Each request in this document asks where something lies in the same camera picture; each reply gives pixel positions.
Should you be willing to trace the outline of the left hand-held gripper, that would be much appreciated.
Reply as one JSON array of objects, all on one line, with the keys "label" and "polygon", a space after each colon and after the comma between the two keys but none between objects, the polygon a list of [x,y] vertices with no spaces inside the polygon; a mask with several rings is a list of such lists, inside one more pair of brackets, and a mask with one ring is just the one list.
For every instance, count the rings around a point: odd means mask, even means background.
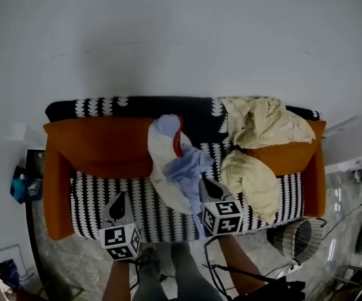
[{"label": "left hand-held gripper", "polygon": [[133,260],[139,254],[141,234],[126,192],[116,194],[104,207],[100,244],[113,260]]}]

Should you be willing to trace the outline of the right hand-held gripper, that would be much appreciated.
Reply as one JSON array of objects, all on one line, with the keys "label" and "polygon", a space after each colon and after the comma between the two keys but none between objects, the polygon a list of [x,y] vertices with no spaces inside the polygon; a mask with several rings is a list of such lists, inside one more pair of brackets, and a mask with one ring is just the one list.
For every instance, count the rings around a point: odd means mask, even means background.
[{"label": "right hand-held gripper", "polygon": [[242,223],[242,206],[221,183],[202,178],[199,181],[203,205],[203,225],[213,235],[238,233]]}]

